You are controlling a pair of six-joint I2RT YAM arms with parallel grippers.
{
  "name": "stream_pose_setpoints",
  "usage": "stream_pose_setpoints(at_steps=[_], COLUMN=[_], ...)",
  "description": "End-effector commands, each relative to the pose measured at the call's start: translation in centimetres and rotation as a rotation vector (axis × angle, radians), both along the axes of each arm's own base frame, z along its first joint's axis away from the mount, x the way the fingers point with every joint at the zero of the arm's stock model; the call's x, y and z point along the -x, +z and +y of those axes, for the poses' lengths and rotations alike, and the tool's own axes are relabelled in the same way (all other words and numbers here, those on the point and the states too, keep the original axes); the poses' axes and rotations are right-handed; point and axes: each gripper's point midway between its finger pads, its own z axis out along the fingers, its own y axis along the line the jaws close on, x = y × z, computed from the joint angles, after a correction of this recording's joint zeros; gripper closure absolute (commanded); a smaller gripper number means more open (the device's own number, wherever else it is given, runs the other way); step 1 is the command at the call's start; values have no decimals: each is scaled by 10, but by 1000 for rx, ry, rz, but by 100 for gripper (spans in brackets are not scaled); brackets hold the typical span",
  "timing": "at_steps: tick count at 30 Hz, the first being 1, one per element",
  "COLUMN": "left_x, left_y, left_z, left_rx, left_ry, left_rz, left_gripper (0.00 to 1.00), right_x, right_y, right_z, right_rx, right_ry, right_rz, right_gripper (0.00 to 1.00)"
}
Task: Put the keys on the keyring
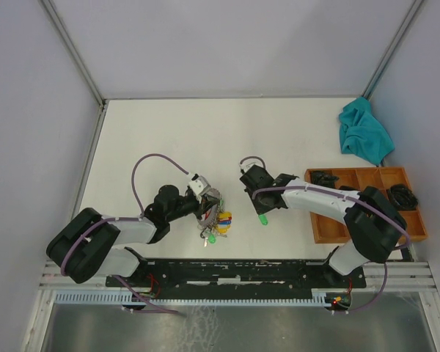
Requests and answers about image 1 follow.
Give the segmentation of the metal keyring with coloured keys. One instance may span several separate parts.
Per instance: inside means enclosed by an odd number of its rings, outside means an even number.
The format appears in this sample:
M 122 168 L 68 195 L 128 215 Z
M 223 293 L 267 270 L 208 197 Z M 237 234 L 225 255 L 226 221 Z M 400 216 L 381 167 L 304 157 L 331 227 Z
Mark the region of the metal keyring with coloured keys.
M 228 237 L 227 233 L 232 225 L 232 214 L 225 210 L 224 199 L 217 189 L 210 188 L 204 195 L 210 195 L 215 199 L 213 208 L 203 216 L 202 220 L 197 220 L 199 236 L 206 248 L 215 244 L 217 238 Z

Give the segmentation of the green key tag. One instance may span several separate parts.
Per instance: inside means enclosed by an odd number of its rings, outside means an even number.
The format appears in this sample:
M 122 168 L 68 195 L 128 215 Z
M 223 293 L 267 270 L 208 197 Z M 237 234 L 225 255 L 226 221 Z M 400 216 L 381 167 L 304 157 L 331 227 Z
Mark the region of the green key tag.
M 264 226 L 267 226 L 267 225 L 268 225 L 268 219 L 267 219 L 267 216 L 266 216 L 265 214 L 260 214 L 260 215 L 258 216 L 258 219 L 260 220 L 260 223 L 261 223 L 262 225 L 264 225 Z

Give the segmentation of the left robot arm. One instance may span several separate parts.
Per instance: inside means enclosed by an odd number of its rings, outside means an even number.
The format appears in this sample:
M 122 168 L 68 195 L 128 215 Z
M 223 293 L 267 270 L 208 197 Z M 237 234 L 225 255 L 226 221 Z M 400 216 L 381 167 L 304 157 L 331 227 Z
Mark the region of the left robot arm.
M 93 276 L 118 275 L 130 285 L 147 279 L 147 267 L 131 248 L 134 243 L 155 244 L 170 231 L 170 223 L 194 215 L 198 225 L 209 227 L 219 211 L 221 194 L 208 187 L 196 194 L 194 183 L 184 195 L 174 185 L 162 186 L 152 204 L 136 217 L 105 217 L 94 208 L 83 209 L 46 249 L 61 275 L 82 284 Z

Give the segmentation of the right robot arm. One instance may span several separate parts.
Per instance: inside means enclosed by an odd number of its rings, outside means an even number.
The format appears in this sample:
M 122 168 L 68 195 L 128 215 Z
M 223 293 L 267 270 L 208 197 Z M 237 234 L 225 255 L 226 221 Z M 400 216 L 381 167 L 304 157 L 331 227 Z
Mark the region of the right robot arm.
M 375 187 L 337 190 L 295 175 L 272 177 L 255 162 L 240 170 L 240 181 L 259 217 L 278 209 L 304 210 L 347 227 L 350 239 L 330 253 L 321 270 L 329 286 L 340 286 L 366 263 L 384 264 L 393 251 L 409 245 L 406 221 Z

